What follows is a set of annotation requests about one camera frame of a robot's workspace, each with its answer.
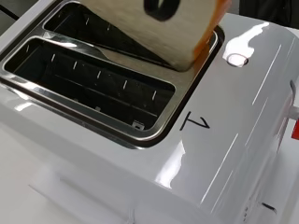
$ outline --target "bread slice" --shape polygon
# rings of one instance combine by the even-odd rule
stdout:
[[[231,0],[181,0],[167,21],[146,14],[143,0],[80,0],[83,5],[179,71],[200,54]]]

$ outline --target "toaster slot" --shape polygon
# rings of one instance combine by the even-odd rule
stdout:
[[[78,3],[64,5],[45,24],[45,29],[98,47],[111,49],[139,60],[172,68],[165,60]]]
[[[167,82],[38,38],[26,42],[5,69],[139,131],[155,124],[175,92]]]

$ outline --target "button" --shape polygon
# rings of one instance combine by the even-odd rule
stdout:
[[[243,67],[249,63],[249,59],[244,55],[234,53],[227,57],[227,63],[232,67]]]

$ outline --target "glossy white surface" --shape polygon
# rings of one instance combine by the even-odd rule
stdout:
[[[49,2],[39,1],[7,34],[18,33],[16,29],[25,27]],[[283,121],[292,104],[290,81],[298,77],[299,45],[284,28],[262,21],[228,14],[221,26],[226,39],[220,52],[170,134],[152,148],[119,146],[27,102],[22,94],[0,88],[0,139],[7,148],[0,157],[7,167],[0,176],[4,180],[0,195],[7,202],[1,204],[7,210],[0,220],[13,224],[19,223],[13,219],[19,217],[22,223],[53,223],[51,218],[78,222],[46,203],[28,187],[31,184],[87,223],[93,220],[85,219],[87,211],[74,207],[74,202],[94,203],[88,201],[91,196],[120,222],[241,223],[249,197],[259,198],[265,180],[261,177],[266,176],[262,174],[267,174],[266,164],[270,167],[278,150]],[[7,34],[0,37],[0,49],[12,39]],[[229,41],[242,40],[239,37],[244,34],[250,37],[238,42],[244,48],[229,47]],[[249,63],[242,68],[229,65],[225,55],[235,53],[248,57]],[[211,129],[187,121],[181,132],[189,112],[189,119],[202,122],[204,118]],[[54,175],[42,175],[40,180],[35,175],[45,166]],[[55,176],[63,176],[71,184],[66,188]],[[71,204],[65,203],[66,194],[65,200],[57,198],[64,195],[65,188],[79,193],[69,196],[77,198]]]

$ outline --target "printed symbol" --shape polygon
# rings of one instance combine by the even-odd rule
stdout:
[[[199,123],[199,122],[196,122],[195,120],[189,119],[190,114],[191,114],[191,111],[189,111],[186,119],[184,120],[181,128],[179,129],[180,131],[183,131],[183,129],[184,129],[187,121],[189,121],[189,122],[191,122],[193,124],[196,124],[196,125],[198,125],[198,126],[200,126],[202,128],[210,129],[209,125],[207,124],[207,122],[206,122],[206,120],[204,118],[200,118],[201,121],[203,121],[203,123]]]

